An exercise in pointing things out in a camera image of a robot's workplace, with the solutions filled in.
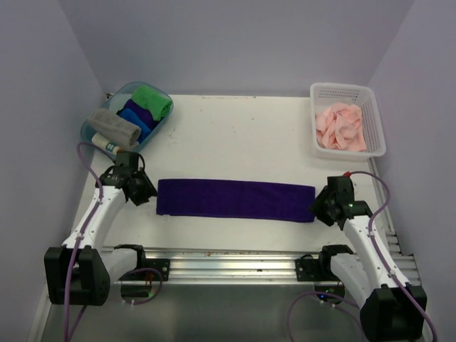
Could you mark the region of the grey towel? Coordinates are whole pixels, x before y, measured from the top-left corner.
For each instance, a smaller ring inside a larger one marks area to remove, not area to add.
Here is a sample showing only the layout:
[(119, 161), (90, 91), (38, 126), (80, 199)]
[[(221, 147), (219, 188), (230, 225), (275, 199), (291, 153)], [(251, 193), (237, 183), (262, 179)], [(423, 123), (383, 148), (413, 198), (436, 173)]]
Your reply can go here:
[(131, 150), (139, 144), (138, 138), (142, 132), (140, 127), (108, 109), (95, 110), (89, 117), (88, 124), (123, 149)]

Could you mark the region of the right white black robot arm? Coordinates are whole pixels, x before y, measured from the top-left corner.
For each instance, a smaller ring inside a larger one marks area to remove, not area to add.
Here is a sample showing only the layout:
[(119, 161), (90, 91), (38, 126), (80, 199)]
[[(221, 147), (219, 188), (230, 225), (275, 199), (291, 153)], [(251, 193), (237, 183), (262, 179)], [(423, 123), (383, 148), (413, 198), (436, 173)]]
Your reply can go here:
[(324, 246), (317, 270), (340, 280), (359, 308), (368, 341), (411, 341), (422, 336), (427, 295), (400, 270), (375, 226), (376, 213), (357, 200), (348, 175), (328, 177), (310, 212), (327, 226), (338, 225), (350, 245)]

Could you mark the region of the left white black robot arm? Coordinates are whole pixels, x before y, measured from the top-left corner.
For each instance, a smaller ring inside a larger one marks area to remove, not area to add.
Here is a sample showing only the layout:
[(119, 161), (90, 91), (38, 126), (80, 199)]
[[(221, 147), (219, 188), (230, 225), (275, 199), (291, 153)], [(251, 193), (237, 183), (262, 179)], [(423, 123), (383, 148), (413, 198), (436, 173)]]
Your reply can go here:
[(127, 202), (140, 206), (157, 196), (137, 152), (119, 152), (99, 178), (82, 220), (60, 247), (44, 256), (48, 295), (52, 304), (101, 306), (110, 286), (125, 275), (143, 278), (148, 271), (140, 245), (120, 244), (102, 255), (105, 238)]

